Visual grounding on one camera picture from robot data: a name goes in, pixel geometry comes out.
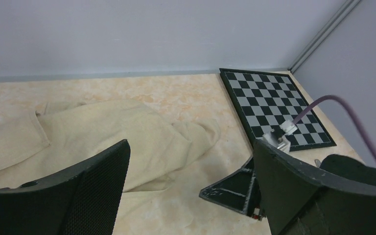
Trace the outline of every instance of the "beige table surface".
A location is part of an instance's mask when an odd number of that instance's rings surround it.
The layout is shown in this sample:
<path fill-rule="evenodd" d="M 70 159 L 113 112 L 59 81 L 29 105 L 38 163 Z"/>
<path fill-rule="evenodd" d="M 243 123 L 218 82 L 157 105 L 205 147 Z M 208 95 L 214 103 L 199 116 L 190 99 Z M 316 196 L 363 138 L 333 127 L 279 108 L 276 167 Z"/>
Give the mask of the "beige table surface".
<path fill-rule="evenodd" d="M 170 121 L 214 118 L 221 128 L 213 149 L 180 170 L 175 186 L 116 223 L 114 234 L 270 234 L 267 220 L 253 220 L 198 197 L 200 189 L 240 168 L 251 154 L 218 74 L 0 83 L 0 125 L 47 101 L 112 99 L 142 101 Z M 360 159 L 318 108 L 315 113 L 337 146 L 290 155 L 312 165 L 332 153 Z"/>

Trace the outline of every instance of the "beige cloth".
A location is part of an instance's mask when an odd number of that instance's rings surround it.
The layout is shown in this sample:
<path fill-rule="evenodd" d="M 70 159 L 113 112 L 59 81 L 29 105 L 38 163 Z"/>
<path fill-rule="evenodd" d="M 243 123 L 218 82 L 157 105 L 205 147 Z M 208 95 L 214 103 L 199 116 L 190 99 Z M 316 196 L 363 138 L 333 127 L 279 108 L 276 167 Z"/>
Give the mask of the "beige cloth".
<path fill-rule="evenodd" d="M 215 120 L 169 123 L 134 100 L 48 103 L 0 127 L 0 188 L 17 188 L 128 139 L 129 169 L 117 218 L 167 189 L 168 173 L 219 139 Z"/>

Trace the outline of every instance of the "cable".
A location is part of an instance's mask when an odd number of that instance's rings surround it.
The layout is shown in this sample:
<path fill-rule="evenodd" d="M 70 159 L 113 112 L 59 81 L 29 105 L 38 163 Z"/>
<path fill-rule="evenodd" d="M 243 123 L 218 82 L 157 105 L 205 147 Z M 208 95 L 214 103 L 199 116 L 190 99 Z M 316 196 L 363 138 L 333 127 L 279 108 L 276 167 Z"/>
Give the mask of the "cable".
<path fill-rule="evenodd" d="M 371 141 L 370 137 L 368 136 L 367 134 L 367 131 L 365 130 L 364 126 L 362 125 L 360 119 L 358 118 L 358 116 L 356 115 L 355 111 L 352 109 L 352 107 L 341 97 L 338 97 L 336 95 L 325 95 L 317 100 L 315 100 L 314 102 L 312 102 L 311 104 L 309 104 L 294 120 L 293 120 L 293 124 L 297 124 L 310 110 L 312 110 L 316 105 L 318 105 L 319 103 L 321 103 L 322 101 L 325 101 L 325 100 L 335 100 L 336 102 L 338 102 L 339 104 L 342 105 L 342 107 L 344 107 L 344 109 L 347 111 L 348 115 L 350 116 L 350 118 L 352 119 L 355 127 L 357 128 L 360 136 L 362 137 L 362 139 L 364 140 L 366 146 L 368 147 L 368 149 L 370 150 L 371 154 L 373 155 L 373 157 L 375 158 L 376 160 L 376 146 L 373 144 L 373 142 Z"/>

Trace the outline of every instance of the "white wall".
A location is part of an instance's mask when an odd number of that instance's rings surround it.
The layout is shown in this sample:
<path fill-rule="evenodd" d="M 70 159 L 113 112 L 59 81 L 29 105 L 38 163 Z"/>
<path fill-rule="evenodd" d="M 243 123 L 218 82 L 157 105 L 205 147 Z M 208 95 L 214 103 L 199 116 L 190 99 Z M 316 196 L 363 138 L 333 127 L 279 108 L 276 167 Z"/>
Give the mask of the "white wall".
<path fill-rule="evenodd" d="M 313 98 L 344 97 L 376 143 L 376 0 L 362 1 L 294 75 Z M 332 101 L 321 108 L 364 161 L 376 165 L 342 108 Z"/>
<path fill-rule="evenodd" d="M 287 68 L 344 0 L 0 0 L 0 76 Z"/>

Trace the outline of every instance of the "black and white checkered pattern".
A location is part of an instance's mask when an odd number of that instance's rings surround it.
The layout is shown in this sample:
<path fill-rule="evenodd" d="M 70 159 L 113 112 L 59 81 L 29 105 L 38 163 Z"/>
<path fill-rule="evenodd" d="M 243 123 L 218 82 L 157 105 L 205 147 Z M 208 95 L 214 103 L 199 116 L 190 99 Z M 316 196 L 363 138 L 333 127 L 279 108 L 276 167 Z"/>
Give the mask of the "black and white checkered pattern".
<path fill-rule="evenodd" d="M 285 120 L 293 120 L 307 102 L 290 77 L 284 74 L 221 69 L 221 77 L 230 93 L 246 132 L 254 139 Z M 291 151 L 334 146 L 335 143 L 311 111 L 287 136 Z"/>

